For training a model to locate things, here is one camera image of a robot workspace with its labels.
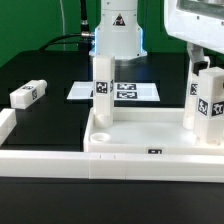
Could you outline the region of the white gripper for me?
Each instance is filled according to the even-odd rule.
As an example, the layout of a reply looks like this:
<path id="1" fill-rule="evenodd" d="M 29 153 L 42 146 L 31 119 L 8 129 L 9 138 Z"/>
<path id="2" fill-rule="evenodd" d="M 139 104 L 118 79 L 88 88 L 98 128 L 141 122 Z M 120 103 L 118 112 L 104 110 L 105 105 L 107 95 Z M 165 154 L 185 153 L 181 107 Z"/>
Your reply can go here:
<path id="1" fill-rule="evenodd" d="M 195 75 L 209 65 L 203 48 L 224 54 L 224 0 L 164 0 L 164 25 L 170 36 L 188 42 Z"/>

